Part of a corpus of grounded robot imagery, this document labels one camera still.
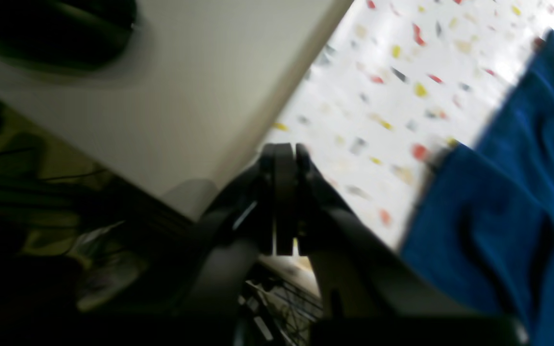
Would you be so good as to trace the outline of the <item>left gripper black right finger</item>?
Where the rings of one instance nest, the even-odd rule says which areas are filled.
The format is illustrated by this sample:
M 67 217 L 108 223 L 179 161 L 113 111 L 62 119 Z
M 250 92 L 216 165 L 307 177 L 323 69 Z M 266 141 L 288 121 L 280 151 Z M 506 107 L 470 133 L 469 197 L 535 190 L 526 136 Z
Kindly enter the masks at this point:
M 277 253 L 307 256 L 323 304 L 312 346 L 521 346 L 513 318 L 458 304 L 365 226 L 303 145 L 275 145 Z

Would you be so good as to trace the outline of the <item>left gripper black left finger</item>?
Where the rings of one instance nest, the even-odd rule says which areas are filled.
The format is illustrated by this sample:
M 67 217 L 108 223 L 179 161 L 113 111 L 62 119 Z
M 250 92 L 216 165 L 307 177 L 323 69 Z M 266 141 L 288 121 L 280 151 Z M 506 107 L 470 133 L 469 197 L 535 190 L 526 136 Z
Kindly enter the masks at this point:
M 213 200 L 188 239 L 152 265 L 123 304 L 89 316 L 91 346 L 233 346 L 245 339 L 238 298 L 273 250 L 277 145 Z

